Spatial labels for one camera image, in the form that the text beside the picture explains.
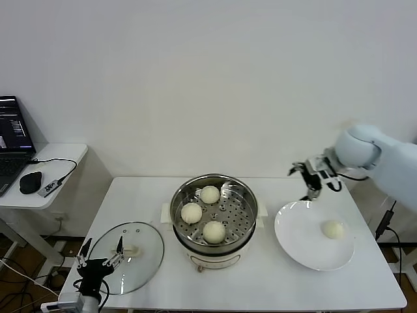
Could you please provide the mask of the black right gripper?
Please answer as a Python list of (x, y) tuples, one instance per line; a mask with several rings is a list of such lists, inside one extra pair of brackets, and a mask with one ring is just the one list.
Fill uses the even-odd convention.
[(341, 181), (332, 167), (330, 160), (324, 155), (317, 155), (303, 162), (293, 162), (288, 176), (299, 172), (307, 185), (307, 194), (300, 201), (314, 201), (320, 194), (322, 185), (333, 192), (341, 191)]

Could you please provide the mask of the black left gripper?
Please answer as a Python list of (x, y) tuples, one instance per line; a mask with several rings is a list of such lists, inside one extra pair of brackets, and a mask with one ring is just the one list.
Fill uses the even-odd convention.
[(110, 259), (86, 258), (92, 239), (89, 238), (81, 247), (76, 256), (77, 271), (82, 277), (79, 290), (83, 296), (100, 296), (103, 279), (113, 273), (113, 267), (118, 267), (124, 259), (123, 236), (120, 236), (115, 254)]

